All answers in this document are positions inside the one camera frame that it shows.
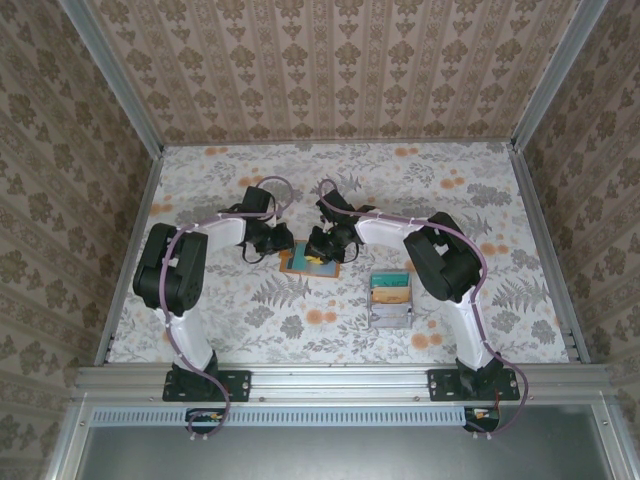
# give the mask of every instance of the cable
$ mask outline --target cable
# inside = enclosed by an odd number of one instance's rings
[[[294,199],[293,186],[291,185],[291,182],[289,182],[289,180],[277,175],[264,177],[262,180],[260,180],[260,182],[258,182],[257,186],[259,187],[267,180],[281,181],[289,188],[289,201],[284,206],[276,208],[276,210],[274,210],[274,212],[272,213],[272,215],[276,215],[276,216],[281,215],[293,203],[293,199]],[[222,386],[222,384],[215,377],[209,375],[203,370],[200,370],[191,362],[189,362],[189,360],[186,359],[184,352],[180,350],[178,343],[176,342],[173,334],[171,333],[171,313],[169,312],[169,308],[167,307],[167,292],[166,292],[166,281],[167,281],[167,271],[169,270],[169,262],[171,261],[171,256],[173,255],[173,251],[175,250],[176,245],[180,240],[180,237],[182,237],[182,235],[184,235],[188,231],[195,230],[197,228],[208,227],[225,218],[262,218],[264,216],[265,216],[264,213],[217,213],[213,217],[209,217],[203,220],[201,223],[192,223],[185,227],[181,227],[176,231],[176,234],[173,236],[173,238],[169,242],[169,245],[167,246],[167,253],[163,258],[162,267],[160,268],[160,285],[159,285],[158,296],[160,297],[160,307],[162,308],[162,311],[164,312],[164,316],[165,316],[164,327],[167,333],[167,337],[169,338],[169,343],[173,347],[173,350],[176,352],[176,355],[178,356],[178,358],[185,364],[185,366],[189,370],[191,370],[192,372],[200,375],[201,377],[213,383],[220,390],[220,392],[222,393],[222,396],[224,397],[224,403],[225,403],[224,413],[222,414],[222,418],[220,419],[220,422],[218,423],[218,425],[216,425],[216,427],[213,430],[211,430],[211,432],[209,432],[209,435],[215,435],[216,433],[218,433],[220,431],[220,428],[224,424],[224,422],[227,420],[227,417],[229,416],[229,410],[231,409],[231,400],[229,399],[229,393],[227,392],[227,390]],[[189,430],[189,433],[191,433],[192,435],[196,435],[196,433],[191,428],[192,423],[193,422],[189,422],[187,426],[187,430]]]
[[[355,254],[355,256],[351,260],[349,260],[348,262],[342,262],[343,265],[346,265],[347,263],[355,262],[356,259],[358,258],[358,255],[360,255],[360,245],[358,245],[356,243],[355,246],[356,246],[356,254]]]
[[[209,438],[209,435],[214,434],[213,431],[217,427],[214,427],[213,429],[209,430],[206,433],[196,433],[193,431],[193,423],[195,422],[196,418],[206,417],[206,416],[208,416],[212,420],[217,420],[217,417],[219,417],[220,414],[218,412],[207,411],[207,410],[199,410],[197,412],[191,412],[191,415],[189,416],[189,421],[187,422],[187,431],[191,433],[191,440],[195,440],[196,435],[202,435],[202,439],[207,440]]]
[[[478,310],[478,304],[476,303],[476,298],[478,296],[478,293],[480,293],[480,289],[482,288],[482,286],[484,285],[484,282],[487,279],[488,267],[487,267],[487,260],[484,258],[484,255],[482,254],[480,249],[477,247],[477,245],[475,243],[473,243],[469,238],[467,238],[464,234],[458,232],[457,230],[454,230],[453,228],[446,227],[444,225],[440,225],[438,223],[429,222],[427,220],[419,220],[419,219],[410,220],[408,218],[400,217],[400,216],[397,216],[397,215],[387,215],[385,213],[371,213],[371,212],[353,212],[353,211],[342,210],[341,208],[334,207],[333,205],[331,205],[329,202],[327,202],[324,199],[324,196],[323,196],[322,192],[323,192],[323,187],[324,187],[325,184],[330,184],[335,190],[338,190],[338,186],[336,185],[336,182],[334,182],[330,178],[325,178],[324,180],[321,180],[320,183],[318,184],[318,195],[320,197],[320,201],[327,208],[333,210],[336,213],[341,213],[343,215],[357,216],[357,217],[367,217],[367,218],[390,220],[392,222],[401,222],[401,223],[407,223],[407,224],[409,222],[411,222],[414,225],[423,225],[425,227],[433,228],[433,229],[436,229],[436,230],[440,230],[442,232],[446,232],[449,235],[453,235],[454,237],[456,237],[456,238],[462,240],[463,242],[465,242],[469,246],[469,248],[471,248],[471,250],[476,255],[478,260],[480,260],[480,264],[482,266],[482,275],[480,276],[480,281],[476,285],[476,288],[473,289],[473,292],[471,292],[471,296],[470,296],[471,309],[473,310],[473,316],[475,318],[476,325],[478,327],[478,333],[480,334],[480,339],[482,340],[482,344],[484,345],[484,347],[487,349],[487,351],[491,354],[491,356],[493,358],[495,358],[496,360],[501,362],[503,365],[513,369],[518,375],[520,375],[522,377],[522,384],[523,384],[523,387],[524,387],[522,398],[520,399],[520,404],[518,405],[518,409],[516,410],[516,413],[513,415],[513,417],[511,417],[511,419],[507,422],[506,425],[503,425],[502,427],[498,427],[496,430],[491,432],[491,434],[485,433],[485,435],[487,437],[492,436],[492,435],[497,435],[497,434],[500,434],[500,433],[506,431],[507,429],[511,428],[511,426],[513,426],[515,421],[518,419],[518,417],[522,413],[522,409],[524,408],[524,406],[525,406],[525,404],[527,402],[527,397],[529,395],[529,380],[527,379],[527,376],[524,374],[524,372],[522,371],[522,369],[520,367],[518,367],[516,364],[504,359],[502,357],[502,355],[498,354],[493,348],[491,348],[491,345],[489,345],[489,341],[487,339],[487,335],[486,335],[486,333],[484,331],[484,327],[482,326],[482,320],[481,320],[481,317],[480,317],[480,311]]]
[[[242,259],[245,261],[245,263],[248,263],[249,265],[257,265],[262,260],[264,260],[264,257],[266,257],[266,255],[261,255],[258,260],[253,260],[252,262],[250,262],[249,260],[247,260],[247,244],[242,244]]]

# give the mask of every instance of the mounting plate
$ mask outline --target mounting plate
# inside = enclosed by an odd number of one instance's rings
[[[496,400],[496,389],[500,400],[520,400],[520,390],[516,374],[509,368],[502,369],[496,381],[490,388],[478,393],[478,396],[468,395],[460,383],[460,372],[456,368],[427,370],[429,395],[433,402],[455,402],[460,400]]]
[[[165,402],[224,402],[222,392],[214,388],[212,393],[203,396],[201,391],[195,394],[185,391],[176,378],[176,371],[170,370],[165,377],[162,400]],[[216,378],[229,393],[232,402],[248,402],[251,393],[250,370],[220,370]]]

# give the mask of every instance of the patterned wallpaper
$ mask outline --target patterned wallpaper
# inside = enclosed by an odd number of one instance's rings
[[[57,2],[0,2],[0,478],[45,468],[149,167]]]
[[[525,150],[593,360],[640,445],[640,2],[610,1]]]
[[[165,144],[509,137],[578,0],[91,0]]]

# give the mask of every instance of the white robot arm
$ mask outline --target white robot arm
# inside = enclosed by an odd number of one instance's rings
[[[407,221],[384,215],[372,206],[355,210],[336,189],[324,195],[316,205],[325,225],[324,228],[313,228],[305,256],[316,263],[341,263],[345,248],[352,243],[406,250],[425,290],[449,307],[448,319],[456,338],[457,376],[462,397],[478,398],[490,394],[496,379],[501,376],[503,361],[487,348],[480,330],[485,330],[482,312],[471,302],[472,291],[481,279],[482,263],[470,245],[460,238],[462,232],[453,219],[438,212],[427,220],[430,226],[424,226],[416,219]]]
[[[361,218],[355,225],[356,233],[363,244],[383,245],[401,251],[407,249],[405,239],[421,228],[423,227],[420,225],[375,218]],[[459,302],[448,299],[446,304],[449,309],[449,323],[456,338],[458,360],[470,369],[478,370],[486,366],[493,356],[482,344],[470,296],[471,291],[468,290]]]
[[[133,291],[154,310],[168,330],[177,350],[174,370],[177,376],[186,378],[187,383],[196,384],[192,390],[200,387],[207,390],[208,386],[197,375],[191,374],[190,366],[214,377],[217,373],[216,354],[207,341],[196,306],[202,292],[207,252],[239,245],[243,247],[242,255],[246,261],[246,245],[252,244],[260,255],[260,261],[266,255],[292,248],[293,234],[286,223],[278,223],[273,212],[268,211],[272,202],[275,205],[273,196],[266,190],[248,187],[242,203],[221,212],[227,216],[221,215],[208,222],[206,227],[194,226],[193,231],[180,234],[164,284],[168,315],[160,304],[160,273],[168,245],[178,230],[158,223],[149,232],[134,275]],[[243,214],[253,217],[244,218]]]

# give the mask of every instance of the table surface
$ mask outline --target table surface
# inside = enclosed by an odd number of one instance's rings
[[[144,239],[155,223],[185,225],[242,199],[263,176],[285,176],[295,203],[284,220],[296,239],[319,224],[317,183],[329,177],[356,208],[429,217],[449,213],[485,253],[480,298],[489,339],[512,361],[567,362],[559,322],[504,144],[373,143],[169,147]],[[276,199],[282,184],[267,182]],[[447,307],[415,273],[411,329],[368,328],[369,274],[412,269],[406,252],[365,246],[337,279],[284,274],[280,259],[258,265],[239,247],[209,253],[198,304],[204,330],[224,363],[451,363],[455,338]],[[131,286],[109,362],[167,362],[162,324]]]

